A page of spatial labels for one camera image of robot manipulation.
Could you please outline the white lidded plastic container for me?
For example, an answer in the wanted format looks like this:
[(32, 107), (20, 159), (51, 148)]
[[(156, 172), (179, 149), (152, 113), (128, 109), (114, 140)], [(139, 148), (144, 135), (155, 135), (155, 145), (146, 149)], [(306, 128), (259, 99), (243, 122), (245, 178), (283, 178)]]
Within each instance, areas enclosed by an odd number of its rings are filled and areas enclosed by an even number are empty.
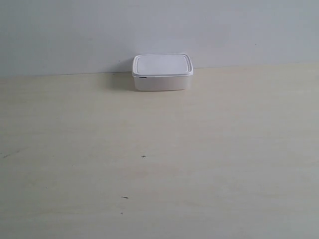
[(138, 91), (185, 90), (193, 77), (193, 64), (186, 54), (137, 55), (132, 76)]

